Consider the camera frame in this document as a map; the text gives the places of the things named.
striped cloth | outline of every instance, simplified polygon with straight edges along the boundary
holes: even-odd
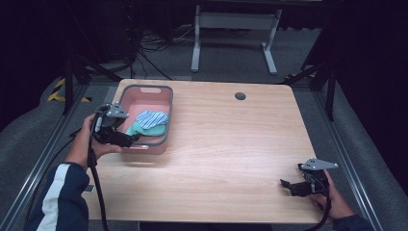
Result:
[[[167,124],[168,114],[144,110],[136,117],[136,121],[142,129],[149,129],[156,125]]]

round hole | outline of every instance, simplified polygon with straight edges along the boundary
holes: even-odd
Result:
[[[238,100],[244,100],[246,98],[246,95],[244,93],[242,93],[242,92],[237,92],[235,94],[235,98],[238,99]]]

metal stand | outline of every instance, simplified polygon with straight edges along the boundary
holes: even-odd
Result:
[[[279,24],[282,11],[275,14],[249,14],[249,13],[202,13],[200,6],[195,8],[195,42],[192,51],[191,71],[197,72],[200,60],[200,28],[231,28],[269,30],[267,42],[263,42],[262,49],[268,64],[269,73],[277,74],[276,66],[270,53],[270,47]]]

pink plastic bin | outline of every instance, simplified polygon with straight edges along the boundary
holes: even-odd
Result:
[[[142,136],[125,153],[162,154],[167,149],[167,134],[171,120],[173,90],[168,86],[130,85],[123,90],[119,104],[129,114],[129,117],[117,128],[125,133],[135,122],[136,116],[143,110],[159,111],[168,114],[166,132],[159,137]]]

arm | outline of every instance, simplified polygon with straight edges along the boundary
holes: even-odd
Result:
[[[364,218],[356,215],[347,204],[342,194],[337,190],[333,179],[327,170],[324,171],[329,182],[329,196],[331,199],[331,210],[329,217],[333,221],[333,229],[338,231],[369,231],[373,230],[371,224]],[[311,194],[312,202],[317,207],[326,206],[326,197],[322,194]]]
[[[25,230],[88,230],[88,206],[81,194],[89,184],[85,168],[88,165],[92,120],[93,115],[85,118],[64,163],[49,172],[45,188]],[[95,140],[92,148],[97,159],[107,153],[122,151],[119,146],[105,145]]]

